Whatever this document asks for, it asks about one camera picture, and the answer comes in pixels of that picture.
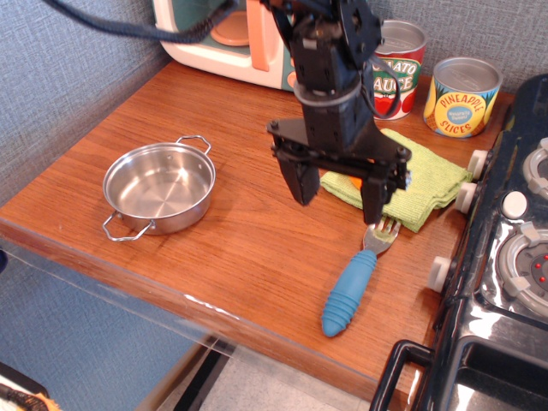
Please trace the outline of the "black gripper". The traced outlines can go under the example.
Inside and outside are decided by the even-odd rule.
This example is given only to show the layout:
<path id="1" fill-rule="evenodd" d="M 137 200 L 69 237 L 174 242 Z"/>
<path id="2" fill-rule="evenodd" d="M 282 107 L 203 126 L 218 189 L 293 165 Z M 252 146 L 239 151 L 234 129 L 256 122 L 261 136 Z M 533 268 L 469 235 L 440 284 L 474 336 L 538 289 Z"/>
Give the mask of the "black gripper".
<path id="1" fill-rule="evenodd" d="M 319 190 L 320 170 L 362 179 L 366 224 L 379 223 L 397 189 L 409 183 L 410 150 L 384 136 L 374 118 L 374 47 L 361 41 L 292 40 L 297 119 L 273 120 L 268 131 L 289 191 L 302 206 Z"/>

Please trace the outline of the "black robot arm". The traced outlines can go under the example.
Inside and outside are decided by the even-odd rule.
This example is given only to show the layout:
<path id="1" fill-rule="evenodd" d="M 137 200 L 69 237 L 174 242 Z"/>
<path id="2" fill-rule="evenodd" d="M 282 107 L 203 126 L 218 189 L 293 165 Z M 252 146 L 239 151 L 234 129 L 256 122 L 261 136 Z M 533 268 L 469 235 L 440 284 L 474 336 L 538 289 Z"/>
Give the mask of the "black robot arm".
<path id="1" fill-rule="evenodd" d="M 411 151 L 376 126 L 372 66 L 381 20 L 366 1 L 265 1 L 292 57 L 301 118 L 273 120 L 272 152 L 294 199 L 308 205 L 319 172 L 362 181 L 364 221 L 378 223 L 409 183 Z"/>

